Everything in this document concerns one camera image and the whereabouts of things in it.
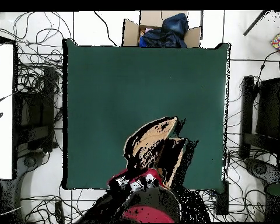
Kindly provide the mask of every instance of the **black device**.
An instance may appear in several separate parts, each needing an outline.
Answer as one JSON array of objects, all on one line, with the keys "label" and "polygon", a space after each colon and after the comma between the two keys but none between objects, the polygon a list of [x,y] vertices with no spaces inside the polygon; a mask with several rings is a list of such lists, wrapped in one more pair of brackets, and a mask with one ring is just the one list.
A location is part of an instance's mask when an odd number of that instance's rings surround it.
[{"label": "black device", "polygon": [[228,215],[229,214],[229,183],[227,180],[223,180],[223,193],[216,194],[215,210],[216,215]]},{"label": "black device", "polygon": [[63,212],[61,200],[55,202],[55,217],[58,224],[65,224],[64,212]]},{"label": "black device", "polygon": [[17,145],[28,143],[28,150],[42,148],[43,152],[54,148],[54,83],[58,78],[53,67],[45,67],[42,92],[14,95]]},{"label": "black device", "polygon": [[[250,156],[251,146],[272,153],[280,153],[279,136],[279,103],[280,78],[262,81],[259,89],[254,87],[254,78],[245,76],[242,83],[241,136],[239,156],[241,159]],[[256,133],[252,134],[253,101],[259,92],[259,111]]]}]

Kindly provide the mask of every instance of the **floor tile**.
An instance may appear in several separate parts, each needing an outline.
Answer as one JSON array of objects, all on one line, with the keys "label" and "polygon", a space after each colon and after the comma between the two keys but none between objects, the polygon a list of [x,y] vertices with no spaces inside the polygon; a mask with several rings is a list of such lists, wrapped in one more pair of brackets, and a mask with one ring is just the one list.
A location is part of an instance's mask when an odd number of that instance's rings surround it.
[{"label": "floor tile", "polygon": [[[73,201],[72,206],[75,207],[77,211],[68,205],[63,205],[64,216],[72,217],[72,223],[75,223],[81,218],[80,213],[84,215],[86,211],[90,209],[94,204],[95,202],[93,201],[79,201],[79,202]],[[70,223],[70,222],[71,221],[69,219],[66,219],[66,223]]]},{"label": "floor tile", "polygon": [[[1,14],[0,25],[2,29],[17,35],[19,41],[41,42],[38,46],[20,42],[19,52],[50,54],[57,50],[62,53],[62,39],[72,38],[73,12],[4,12]],[[2,36],[14,39],[13,35],[5,31],[2,31]]]},{"label": "floor tile", "polygon": [[[105,190],[100,189],[74,189],[72,190],[72,199],[73,200],[94,200],[102,197],[106,193]],[[61,197],[66,200],[71,199],[70,190],[61,190]]]},{"label": "floor tile", "polygon": [[23,180],[21,198],[58,195],[62,180],[62,152],[57,148],[50,154],[48,163],[27,173]]},{"label": "floor tile", "polygon": [[[247,36],[243,33],[254,22],[261,10],[226,10],[224,42],[231,43],[231,58],[264,60],[276,51],[271,41],[280,33],[280,13],[269,12],[261,19]],[[273,54],[269,60],[280,60],[280,52]]]},{"label": "floor tile", "polygon": [[201,11],[199,10],[188,10],[188,26],[189,29],[199,27],[201,23]]},{"label": "floor tile", "polygon": [[204,10],[202,48],[215,48],[222,42],[224,10]]},{"label": "floor tile", "polygon": [[[123,37],[124,19],[139,23],[140,11],[97,11],[97,14],[106,22],[109,37],[121,46]],[[108,39],[106,25],[93,11],[75,12],[74,39],[80,46],[113,46]]]}]

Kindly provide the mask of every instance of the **blue cloth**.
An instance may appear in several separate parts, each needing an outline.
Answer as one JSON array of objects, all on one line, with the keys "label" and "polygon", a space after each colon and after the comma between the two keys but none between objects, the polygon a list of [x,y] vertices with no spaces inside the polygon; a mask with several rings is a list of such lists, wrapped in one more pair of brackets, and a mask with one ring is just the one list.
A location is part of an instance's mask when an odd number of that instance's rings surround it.
[{"label": "blue cloth", "polygon": [[140,37],[139,46],[140,47],[147,47],[147,44],[145,43],[145,41],[143,39],[143,36]]}]

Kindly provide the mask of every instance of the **black border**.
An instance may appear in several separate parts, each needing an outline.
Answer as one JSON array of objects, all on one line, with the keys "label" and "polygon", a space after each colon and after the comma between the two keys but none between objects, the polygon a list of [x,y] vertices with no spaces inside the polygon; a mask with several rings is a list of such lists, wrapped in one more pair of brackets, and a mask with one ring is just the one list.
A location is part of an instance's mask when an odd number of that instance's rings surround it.
[{"label": "black border", "polygon": [[[18,45],[15,40],[11,40],[9,38],[1,37],[0,36],[0,44],[12,44],[13,45],[13,76],[12,76],[12,93],[15,93],[18,89]],[[16,124],[15,124],[15,97],[12,96],[12,180],[14,180],[17,176],[16,168],[17,168],[17,160],[18,160],[18,146],[17,146],[17,138],[16,138]]]}]

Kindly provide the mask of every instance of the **white floor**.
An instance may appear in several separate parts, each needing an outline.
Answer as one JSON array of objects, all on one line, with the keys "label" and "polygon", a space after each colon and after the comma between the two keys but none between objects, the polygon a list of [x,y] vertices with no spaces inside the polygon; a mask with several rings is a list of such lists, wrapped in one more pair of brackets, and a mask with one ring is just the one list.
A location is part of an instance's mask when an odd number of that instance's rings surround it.
[{"label": "white floor", "polygon": [[[252,29],[247,36],[243,36],[243,32],[249,27],[253,20],[259,15],[261,10],[206,10],[204,11],[203,20],[203,40],[201,40],[201,47],[214,48],[219,43],[231,43],[231,61],[230,61],[230,96],[229,100],[235,100],[240,96],[239,85],[244,76],[255,75],[258,76],[260,66],[263,63],[265,57],[275,49],[270,44],[270,41],[280,32],[280,13],[270,12],[265,18],[260,20],[257,25]],[[59,12],[59,15],[63,20],[58,23],[58,16],[51,12],[36,12],[29,16],[27,27],[27,16],[24,15],[16,24],[17,17],[24,13],[1,13],[0,14],[0,28],[5,29],[11,33],[17,31],[17,36],[23,38],[23,41],[39,42],[44,40],[48,30],[41,31],[43,29],[58,29],[58,32],[54,37],[47,39],[43,45],[39,46],[39,53],[50,54],[52,50],[56,50],[56,53],[62,54],[61,39],[73,38],[79,45],[84,46],[100,46],[100,45],[112,45],[112,42],[107,37],[107,30],[104,23],[93,12]],[[139,11],[126,11],[126,12],[106,12],[101,11],[98,14],[105,20],[108,25],[110,38],[120,46],[122,41],[123,21],[125,18],[139,22]],[[188,11],[189,26],[195,27],[200,25],[200,11]],[[1,30],[0,35],[4,37],[12,38],[11,35]],[[23,43],[19,43],[19,53],[35,53],[36,46],[26,46]],[[28,62],[25,55],[21,55],[20,59],[23,62]],[[280,76],[279,65],[280,54],[274,54],[270,56],[269,61],[265,64],[265,69],[262,72],[261,79],[266,80],[270,78],[276,78]],[[59,99],[58,106],[62,106],[62,100]],[[229,104],[229,116],[240,111],[240,100]],[[228,121],[228,125],[236,125],[240,122],[240,114],[231,117]],[[60,121],[57,128],[62,127],[62,121]],[[239,133],[240,125],[229,127],[228,133]],[[62,148],[62,130],[56,130],[57,141]],[[228,135],[235,143],[239,143],[238,135]],[[237,145],[231,140],[228,140],[227,146],[229,149],[236,149]],[[229,186],[230,200],[236,199],[230,202],[229,211],[241,211],[243,206],[243,199],[240,188],[234,183],[237,182],[244,193],[248,190],[259,189],[263,190],[260,181],[250,175],[238,166],[236,169],[230,167],[229,169]],[[28,214],[32,208],[37,206],[41,200],[49,200],[52,195],[59,194],[60,182],[62,180],[62,152],[60,149],[55,149],[51,153],[51,157],[47,164],[39,167],[37,170],[30,172],[26,175],[22,187],[22,198],[38,197],[33,200],[23,200],[22,212],[24,215]],[[90,208],[95,200],[102,196],[104,190],[73,190],[65,191],[61,189],[61,197],[63,200],[67,200],[69,205],[76,207],[77,200],[79,200],[79,210],[86,210]],[[252,204],[265,204],[264,197],[258,192],[249,193],[248,200]],[[73,222],[78,214],[75,210],[72,210],[70,206],[64,204],[65,215],[73,213]],[[226,219],[231,221],[234,217],[237,221],[244,221],[246,215],[231,214]],[[256,213],[254,220],[262,221],[263,215]],[[218,217],[221,221],[225,221],[223,217]],[[32,221],[40,220],[40,215],[33,214],[30,218]]]}]

